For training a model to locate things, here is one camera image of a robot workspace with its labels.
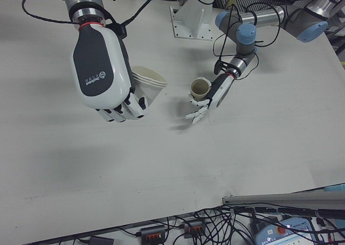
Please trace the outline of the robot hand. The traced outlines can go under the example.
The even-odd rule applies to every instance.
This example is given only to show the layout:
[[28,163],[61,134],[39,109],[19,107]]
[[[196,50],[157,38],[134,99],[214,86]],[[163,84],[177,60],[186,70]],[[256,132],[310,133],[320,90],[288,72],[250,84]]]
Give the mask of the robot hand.
[[126,47],[101,23],[80,25],[71,54],[73,80],[83,103],[107,122],[138,120],[148,115],[145,96],[136,96]]
[[204,77],[195,78],[190,86],[190,103],[197,110],[185,116],[186,119],[192,120],[192,124],[200,121],[209,110],[216,109],[224,97],[226,97],[232,84],[234,77],[231,74],[220,74],[213,81]]

